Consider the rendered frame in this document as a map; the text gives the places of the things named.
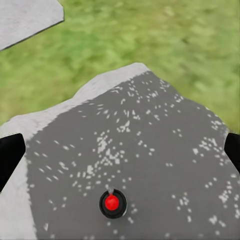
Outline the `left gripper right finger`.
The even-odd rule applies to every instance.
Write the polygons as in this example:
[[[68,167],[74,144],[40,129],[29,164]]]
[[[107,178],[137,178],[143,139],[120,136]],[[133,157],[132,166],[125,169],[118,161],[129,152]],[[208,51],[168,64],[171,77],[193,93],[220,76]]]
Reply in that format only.
[[[225,140],[224,151],[240,172],[240,135],[230,132]]]

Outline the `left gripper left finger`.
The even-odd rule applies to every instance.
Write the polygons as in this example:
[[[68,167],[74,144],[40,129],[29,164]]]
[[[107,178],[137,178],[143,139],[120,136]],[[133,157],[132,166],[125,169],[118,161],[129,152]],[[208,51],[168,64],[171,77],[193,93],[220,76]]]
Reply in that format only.
[[[0,193],[26,152],[21,133],[0,138]]]

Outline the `insectifuge atomizer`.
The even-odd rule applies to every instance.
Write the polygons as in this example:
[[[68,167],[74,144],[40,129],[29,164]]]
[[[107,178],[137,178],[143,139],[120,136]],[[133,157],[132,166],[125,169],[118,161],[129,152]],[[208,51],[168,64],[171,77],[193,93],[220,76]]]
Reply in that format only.
[[[108,186],[100,199],[100,210],[109,219],[116,219],[126,215],[127,200],[124,194],[114,186]]]

